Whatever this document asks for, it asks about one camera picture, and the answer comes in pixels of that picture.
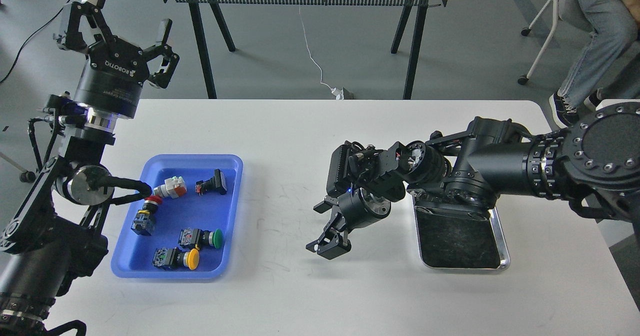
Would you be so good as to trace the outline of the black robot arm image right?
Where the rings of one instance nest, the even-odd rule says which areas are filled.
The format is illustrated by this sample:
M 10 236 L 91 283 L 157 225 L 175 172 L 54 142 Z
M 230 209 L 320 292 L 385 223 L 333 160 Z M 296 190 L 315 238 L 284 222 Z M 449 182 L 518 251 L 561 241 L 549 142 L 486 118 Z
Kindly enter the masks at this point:
M 501 195 L 567 201 L 585 219 L 622 220 L 639 231 L 639 102 L 617 102 L 574 125 L 532 135 L 512 120 L 476 117 L 461 133 L 389 149 L 345 142 L 331 156 L 331 212 L 306 249 L 328 260 L 349 252 L 349 234 L 413 197 L 418 243 L 432 268 L 508 265 L 496 202 Z

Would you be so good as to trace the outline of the black Robotiq image right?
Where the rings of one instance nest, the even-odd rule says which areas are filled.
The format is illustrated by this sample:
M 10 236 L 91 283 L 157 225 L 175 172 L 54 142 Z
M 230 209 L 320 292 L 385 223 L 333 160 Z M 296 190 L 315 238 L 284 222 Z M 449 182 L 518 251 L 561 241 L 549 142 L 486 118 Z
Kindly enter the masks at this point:
M 367 227 L 388 217 L 391 202 L 359 188 L 339 197 L 325 197 L 313 210 L 319 214 L 330 211 L 333 216 L 320 238 L 309 242 L 305 248 L 327 260 L 333 260 L 352 249 L 352 243 L 348 239 L 349 231 Z

